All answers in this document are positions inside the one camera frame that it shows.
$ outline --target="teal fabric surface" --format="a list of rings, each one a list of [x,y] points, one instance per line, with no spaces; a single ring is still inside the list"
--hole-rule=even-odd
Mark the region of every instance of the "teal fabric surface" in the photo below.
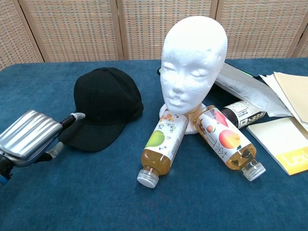
[[[308,58],[226,62],[254,76],[273,71],[308,76]],[[1,231],[308,230],[308,172],[288,176],[245,128],[267,169],[255,181],[228,169],[195,134],[184,137],[155,189],[137,182],[142,150],[164,103],[159,60],[10,66],[0,72],[0,132],[28,109],[61,121],[75,111],[76,79],[99,67],[116,67],[135,80],[143,115],[105,150],[65,147],[50,162],[15,168],[0,190]],[[204,103],[219,108],[237,100],[214,85]]]

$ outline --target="bottle cap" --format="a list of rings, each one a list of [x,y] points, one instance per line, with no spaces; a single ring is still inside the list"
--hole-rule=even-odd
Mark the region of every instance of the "bottle cap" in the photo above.
[[[263,167],[261,163],[257,163],[253,165],[250,169],[248,169],[246,172],[244,172],[244,176],[249,180],[253,181],[257,177],[261,176],[266,169]]]
[[[138,177],[137,177],[137,181],[140,184],[143,184],[144,186],[148,187],[148,188],[155,188],[157,182],[158,182],[159,178],[157,175],[155,175],[154,173],[141,169]]]

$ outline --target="yellow notebook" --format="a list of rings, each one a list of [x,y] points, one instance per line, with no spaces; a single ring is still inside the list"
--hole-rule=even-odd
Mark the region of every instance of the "yellow notebook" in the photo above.
[[[287,174],[308,170],[308,132],[294,117],[249,125],[247,130]]]

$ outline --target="green apple illustration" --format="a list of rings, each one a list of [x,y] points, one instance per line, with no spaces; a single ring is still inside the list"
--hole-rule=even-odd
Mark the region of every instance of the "green apple illustration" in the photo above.
[[[145,147],[157,147],[161,145],[165,140],[165,135],[162,131],[160,130],[155,130],[151,137],[149,138],[149,141],[145,145]]]

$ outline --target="juice bottle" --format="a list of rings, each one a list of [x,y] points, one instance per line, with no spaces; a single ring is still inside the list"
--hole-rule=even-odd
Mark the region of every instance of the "juice bottle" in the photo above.
[[[142,152],[143,169],[137,177],[139,183],[154,188],[158,177],[169,172],[187,125],[186,115],[165,110]]]
[[[254,145],[215,106],[198,112],[193,124],[230,169],[241,170],[249,181],[265,172],[262,164],[255,160]]]
[[[238,128],[242,128],[257,119],[262,118],[265,112],[246,101],[238,101],[225,106],[220,111]]]

